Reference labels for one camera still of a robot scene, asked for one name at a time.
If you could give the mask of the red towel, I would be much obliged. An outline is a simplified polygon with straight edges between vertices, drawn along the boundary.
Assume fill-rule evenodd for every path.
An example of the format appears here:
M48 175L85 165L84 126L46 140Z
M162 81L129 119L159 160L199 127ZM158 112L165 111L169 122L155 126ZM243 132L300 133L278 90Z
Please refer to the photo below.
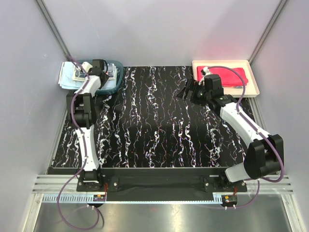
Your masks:
M197 66L198 81L201 79L201 70L204 67L206 66ZM232 68L229 70L227 67L207 67L212 72L212 74L207 76L204 84L212 84L212 81L217 79L217 76L215 75L218 75L221 78L222 86L243 86L248 84L248 79L243 68Z

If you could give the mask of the colourful bear print towel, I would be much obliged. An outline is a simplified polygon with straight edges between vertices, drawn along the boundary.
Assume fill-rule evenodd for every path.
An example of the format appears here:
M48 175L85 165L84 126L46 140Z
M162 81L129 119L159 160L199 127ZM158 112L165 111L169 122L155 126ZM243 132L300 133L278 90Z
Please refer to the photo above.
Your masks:
M223 88L243 88L243 86L223 86Z

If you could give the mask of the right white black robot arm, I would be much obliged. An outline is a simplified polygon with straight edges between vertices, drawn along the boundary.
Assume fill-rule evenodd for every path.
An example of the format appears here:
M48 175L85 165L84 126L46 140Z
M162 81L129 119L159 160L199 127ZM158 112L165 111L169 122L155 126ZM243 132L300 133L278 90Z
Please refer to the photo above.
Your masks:
M244 161L225 170L219 179L223 191L231 191L238 181L269 180L267 175L280 172L275 182L280 182L284 176L284 145L278 134L271 135L259 127L240 107L233 96L224 93L221 78L217 74L204 76L201 81L189 79L177 95L190 102L207 105L221 119L226 121L241 137L247 146Z

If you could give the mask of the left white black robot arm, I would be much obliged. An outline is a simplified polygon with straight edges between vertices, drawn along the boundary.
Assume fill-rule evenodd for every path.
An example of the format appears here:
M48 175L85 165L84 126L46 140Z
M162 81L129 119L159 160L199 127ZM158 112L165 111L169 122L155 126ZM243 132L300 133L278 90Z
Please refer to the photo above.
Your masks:
M74 93L66 97L69 121L74 125L80 144L82 167L78 176L77 191L100 191L104 179L95 149L94 125L97 120L94 96L109 79L108 65L103 59L92 60L92 67L86 71L78 62L73 62L84 74L85 80Z

